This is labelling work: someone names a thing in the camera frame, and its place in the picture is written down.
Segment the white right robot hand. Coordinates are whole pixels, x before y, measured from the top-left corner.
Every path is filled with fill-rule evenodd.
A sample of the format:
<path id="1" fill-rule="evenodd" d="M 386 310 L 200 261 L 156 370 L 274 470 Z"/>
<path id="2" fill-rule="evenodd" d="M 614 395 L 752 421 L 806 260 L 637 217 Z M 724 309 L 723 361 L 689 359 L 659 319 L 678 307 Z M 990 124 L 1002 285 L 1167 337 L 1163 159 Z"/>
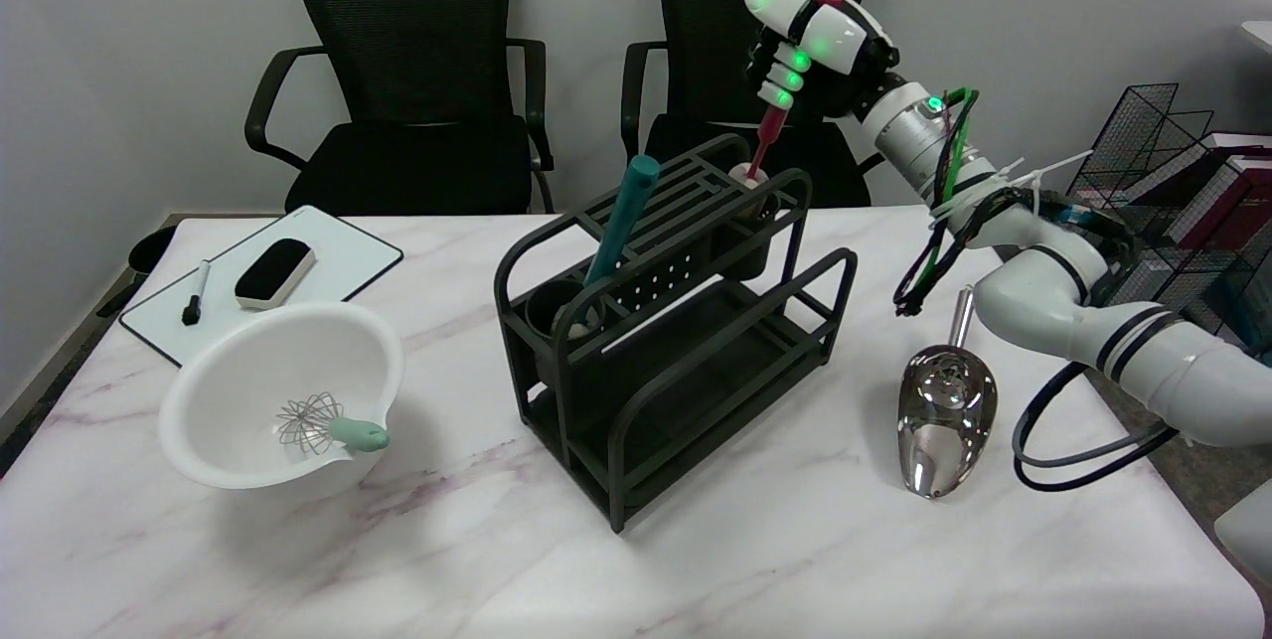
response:
<path id="1" fill-rule="evenodd" d="M 744 0 L 759 22 L 745 81 L 778 109 L 862 121 L 899 78 L 899 50 L 856 0 Z"/>

